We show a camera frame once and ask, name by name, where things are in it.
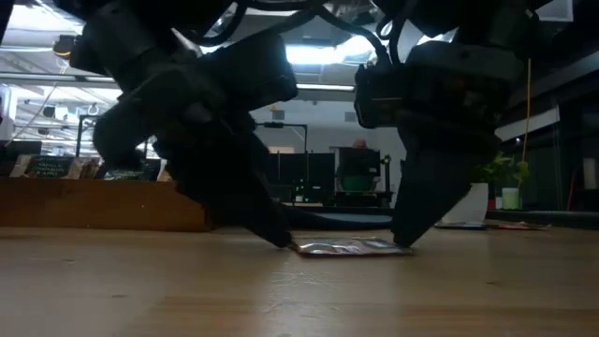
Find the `foil packet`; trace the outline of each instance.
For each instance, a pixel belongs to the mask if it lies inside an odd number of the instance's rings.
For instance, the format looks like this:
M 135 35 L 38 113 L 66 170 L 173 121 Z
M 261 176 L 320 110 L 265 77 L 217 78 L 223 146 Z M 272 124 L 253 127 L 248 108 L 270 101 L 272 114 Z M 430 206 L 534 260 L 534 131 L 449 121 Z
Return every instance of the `foil packet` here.
M 291 249 L 301 256 L 410 256 L 411 248 L 378 238 L 296 239 Z
M 463 222 L 463 223 L 453 223 L 446 224 L 439 222 L 434 225 L 435 228 L 439 229 L 463 229 L 463 230 L 486 230 L 487 226 L 482 223 L 477 222 Z

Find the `desk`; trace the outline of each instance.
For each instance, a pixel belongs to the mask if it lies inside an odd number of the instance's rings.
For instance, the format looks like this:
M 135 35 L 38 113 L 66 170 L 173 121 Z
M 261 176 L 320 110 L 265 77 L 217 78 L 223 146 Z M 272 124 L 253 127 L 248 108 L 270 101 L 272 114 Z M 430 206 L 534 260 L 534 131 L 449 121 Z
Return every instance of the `desk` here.
M 598 243 L 433 229 L 413 257 L 302 259 L 236 228 L 4 227 L 0 336 L 597 336 Z

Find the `white pot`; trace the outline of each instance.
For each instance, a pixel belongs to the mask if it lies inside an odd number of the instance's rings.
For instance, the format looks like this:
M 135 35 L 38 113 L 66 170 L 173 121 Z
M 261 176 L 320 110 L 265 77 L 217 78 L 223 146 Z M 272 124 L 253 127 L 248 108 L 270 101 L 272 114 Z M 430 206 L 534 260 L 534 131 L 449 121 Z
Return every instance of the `white pot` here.
M 441 219 L 441 222 L 444 224 L 482 224 L 487 215 L 488 198 L 489 184 L 473 183 L 470 192 Z

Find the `black cable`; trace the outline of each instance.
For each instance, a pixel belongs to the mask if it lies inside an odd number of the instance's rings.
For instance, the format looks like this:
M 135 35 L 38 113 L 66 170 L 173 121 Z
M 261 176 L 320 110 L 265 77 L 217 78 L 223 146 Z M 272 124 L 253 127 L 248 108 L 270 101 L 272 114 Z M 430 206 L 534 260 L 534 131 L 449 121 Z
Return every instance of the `black cable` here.
M 302 11 L 297 11 L 287 17 L 283 22 L 279 22 L 272 27 L 269 27 L 263 30 L 261 33 L 274 33 L 274 34 L 282 34 L 288 32 L 292 29 L 298 28 L 303 24 L 310 22 L 313 18 L 316 17 L 316 11 L 322 7 L 322 5 L 326 4 L 328 0 L 308 0 L 305 1 L 309 6 L 307 9 Z
M 282 34 L 310 22 L 314 17 L 316 17 L 316 14 L 312 9 L 298 11 L 288 16 L 284 21 L 263 30 L 261 33 Z
M 402 62 L 402 60 L 400 60 L 400 53 L 398 51 L 402 28 L 399 28 L 399 25 L 395 24 L 394 20 L 391 33 L 389 33 L 389 55 L 391 56 L 391 62 L 393 65 L 398 65 Z
M 355 26 L 351 23 L 345 22 L 343 20 L 338 19 L 331 12 L 329 12 L 325 7 L 320 6 L 315 9 L 316 15 L 321 17 L 324 21 L 330 23 L 331 25 L 342 29 L 346 32 L 366 37 L 366 39 L 373 45 L 374 51 L 376 52 L 376 56 L 378 56 L 378 62 L 387 62 L 388 63 L 388 55 L 387 49 L 381 43 L 381 40 L 376 37 L 373 32 L 369 31 L 366 28 Z
M 250 1 L 250 8 L 264 11 L 292 11 L 309 9 L 314 1 L 293 1 L 293 2 L 265 2 L 265 1 Z
M 214 47 L 225 43 L 229 40 L 237 27 L 239 27 L 243 17 L 245 16 L 245 12 L 248 8 L 248 1 L 238 1 L 237 8 L 235 9 L 235 14 L 233 14 L 233 18 L 225 27 L 221 34 L 215 37 L 200 37 L 196 32 L 192 30 L 180 30 L 180 33 L 183 34 L 184 37 L 187 37 L 190 41 L 204 47 Z

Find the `yellow cable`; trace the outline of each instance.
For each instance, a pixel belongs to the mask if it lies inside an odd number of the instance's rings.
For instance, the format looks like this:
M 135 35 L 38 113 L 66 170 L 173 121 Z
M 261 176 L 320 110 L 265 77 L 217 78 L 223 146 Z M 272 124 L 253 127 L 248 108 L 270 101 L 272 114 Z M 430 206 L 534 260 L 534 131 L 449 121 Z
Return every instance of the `yellow cable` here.
M 524 147 L 522 148 L 522 160 L 521 161 L 526 161 L 526 148 L 528 146 L 528 128 L 529 128 L 529 124 L 531 122 L 531 97 L 533 95 L 532 93 L 532 88 L 533 88 L 533 61 L 529 58 L 528 59 L 528 76 L 527 76 L 527 83 L 526 83 L 526 128 L 524 129 Z M 520 185 L 522 184 L 522 181 L 519 181 L 518 183 L 518 188 L 520 187 Z

